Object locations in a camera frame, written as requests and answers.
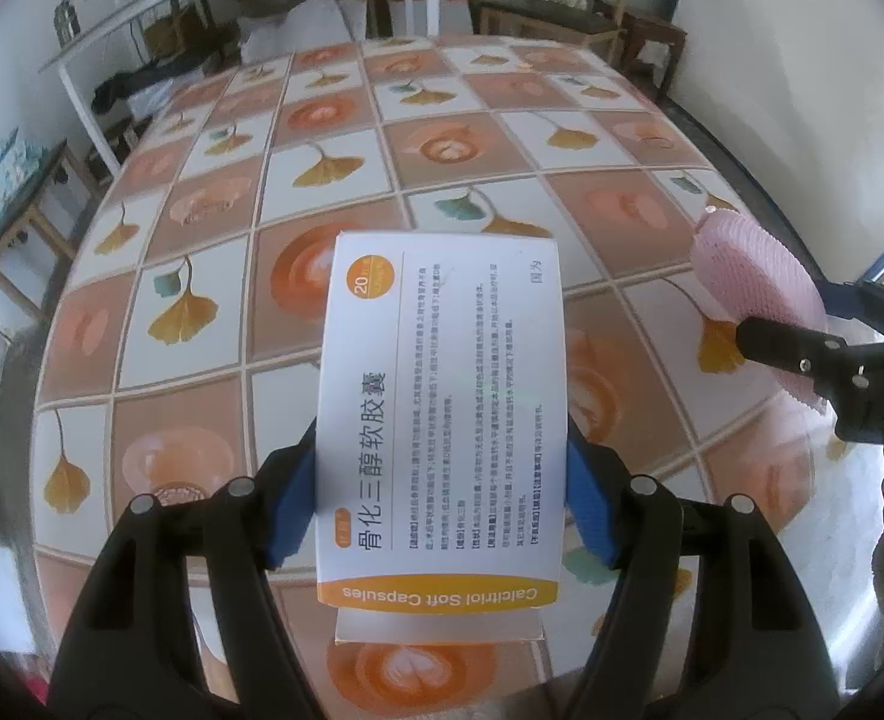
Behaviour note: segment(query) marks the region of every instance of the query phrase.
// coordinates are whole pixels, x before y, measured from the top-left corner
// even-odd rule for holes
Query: blue gripper pad
[[[853,284],[832,284],[831,281],[816,281],[815,289],[825,304],[825,313],[841,319],[859,319],[862,316],[861,299]]]
[[[589,468],[586,455],[591,453],[595,463],[608,464],[612,471],[610,490],[603,490]],[[570,423],[566,451],[566,503],[575,518],[578,535],[590,553],[608,568],[616,568],[623,555],[623,545],[616,532],[618,495],[629,479],[626,467],[613,450],[590,445]]]
[[[586,453],[594,464],[602,464],[610,472],[610,490],[603,491],[599,480],[589,469]],[[266,464],[295,463],[285,491],[275,504],[272,536],[266,550],[269,568],[278,568],[286,557],[299,551],[309,528],[315,507],[315,444],[295,445],[278,449],[269,455]],[[566,448],[566,503],[575,517],[579,536],[590,553],[604,565],[614,568],[623,552],[616,533],[618,501],[628,473],[618,455],[603,446],[590,445],[570,422]]]
[[[275,504],[272,536],[266,549],[269,568],[278,568],[299,551],[315,512],[315,442],[276,450],[268,463],[295,463],[290,483]]]

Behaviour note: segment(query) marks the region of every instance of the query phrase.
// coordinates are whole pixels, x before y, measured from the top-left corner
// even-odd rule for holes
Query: wooden stool
[[[593,10],[609,15],[612,6],[608,2],[596,0]],[[661,103],[669,95],[672,79],[685,50],[685,38],[688,37],[688,33],[665,19],[632,13],[630,10],[626,10],[623,15],[623,28],[626,30],[626,47],[620,62],[623,73],[627,74],[629,66],[645,47],[645,41],[651,40],[653,43],[662,43],[669,47],[669,65],[666,66],[666,74],[659,87],[658,97],[655,98],[656,103]]]
[[[76,258],[76,248],[63,237],[39,209],[39,201],[49,180],[55,175],[57,167],[65,163],[93,197],[100,196],[100,189],[89,170],[76,159],[76,156],[66,147],[62,141],[52,148],[46,155],[46,159],[36,172],[28,177],[23,183],[16,196],[7,204],[5,213],[0,218],[0,254],[19,234],[24,227],[31,226],[39,237],[50,247],[56,257],[66,257],[70,262]],[[16,286],[8,280],[0,271],[0,289],[8,295],[24,311],[36,317],[45,319],[45,314],[26,295],[23,295]]]
[[[626,10],[626,0],[609,5],[604,16],[547,0],[472,0],[472,5],[479,9],[479,32],[483,35],[489,34],[492,19],[498,19],[500,28],[512,28],[519,34],[523,26],[532,26],[551,33],[557,40],[587,47],[608,43],[610,64],[616,55],[618,37],[623,33]]]

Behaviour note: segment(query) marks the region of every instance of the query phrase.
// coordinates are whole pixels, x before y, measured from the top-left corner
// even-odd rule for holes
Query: teal ginkgo leaf
[[[687,175],[674,175],[671,181],[679,189],[688,191],[689,194],[702,194],[702,188]]]
[[[162,274],[152,279],[152,285],[155,287],[155,293],[159,295],[159,298],[174,298],[175,295],[182,291],[182,279],[179,278],[180,268],[176,268],[169,274]]]
[[[618,579],[618,571],[611,570],[585,547],[566,552],[562,556],[562,565],[570,574],[575,575],[580,584],[600,586]]]
[[[448,218],[458,221],[479,221],[485,218],[485,209],[474,203],[467,194],[449,200],[436,200],[435,207]]]

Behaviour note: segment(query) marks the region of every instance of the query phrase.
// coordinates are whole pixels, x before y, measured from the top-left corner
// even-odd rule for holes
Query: yellow ginkgo leaf
[[[148,327],[148,334],[166,346],[180,341],[191,341],[215,315],[218,314],[218,303],[209,298],[194,295],[186,288],[181,298],[172,303],[155,322]]]
[[[490,223],[485,225],[482,232],[495,235],[524,235],[527,238],[551,238],[552,234],[538,224],[529,224],[527,221],[516,221],[496,214]]]
[[[209,146],[208,148],[206,148],[205,153],[207,153],[208,156],[211,157],[217,157],[220,154],[228,154],[230,151],[235,151],[237,148],[239,148],[240,146],[244,146],[251,140],[251,135],[234,132],[228,138],[225,138],[216,143],[215,146]]]
[[[452,92],[433,92],[431,89],[423,89],[407,98],[402,98],[400,103],[406,105],[439,105],[439,103],[448,103],[456,97]]]
[[[709,196],[705,199],[705,207],[717,208],[722,211],[735,211],[738,213],[738,208],[733,206],[728,200],[723,200],[721,197],[715,196],[711,192],[709,192]]]
[[[322,155],[309,170],[292,181],[294,187],[324,187],[341,181],[359,170],[365,160],[362,157],[329,157]]]
[[[477,56],[472,60],[472,64],[474,65],[504,65],[508,62],[508,59],[504,56],[496,56],[493,53],[484,53],[483,55]]]
[[[546,141],[549,146],[570,148],[573,151],[578,151],[579,148],[592,148],[598,142],[599,138],[591,132],[586,132],[584,129],[568,129],[565,127],[558,127],[551,138]]]
[[[611,89],[602,89],[600,86],[589,86],[583,89],[582,93],[587,98],[596,98],[597,100],[614,100],[621,97],[618,92],[613,92]]]
[[[829,441],[825,445],[825,454],[829,460],[841,460],[852,449],[851,443],[844,442],[837,435],[832,433],[829,435]]]
[[[164,134],[172,135],[173,132],[180,132],[180,130],[191,127],[191,124],[193,124],[195,121],[195,119],[186,119],[180,116],[179,121],[175,122],[175,124],[170,124],[169,129],[167,129]]]
[[[95,247],[96,254],[111,254],[113,251],[118,251],[127,242],[132,240],[132,236],[134,236],[137,232],[139,232],[138,224],[127,224],[124,221],[120,221],[115,227],[112,228],[112,232],[110,232],[100,244]]]
[[[323,73],[322,76],[319,76],[318,79],[309,84],[309,89],[318,89],[321,86],[332,86],[335,83],[341,83],[345,79],[348,79],[348,77],[348,74],[344,73],[333,73],[331,76]]]
[[[672,600],[678,598],[691,586],[691,571],[688,568],[679,568],[675,572],[675,587],[672,591]]]
[[[89,497],[89,477],[79,466],[71,464],[63,452],[46,482],[43,496],[56,512],[72,514]]]
[[[702,341],[698,346],[698,367],[703,373],[732,373],[745,362],[736,346],[736,327],[735,322],[703,314]]]

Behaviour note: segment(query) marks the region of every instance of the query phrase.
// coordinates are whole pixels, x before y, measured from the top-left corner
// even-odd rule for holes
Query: orange circle label
[[[349,266],[349,272],[345,276],[349,292],[363,300],[381,298],[392,289],[394,281],[395,271],[392,269],[392,263],[377,254],[359,257]]]

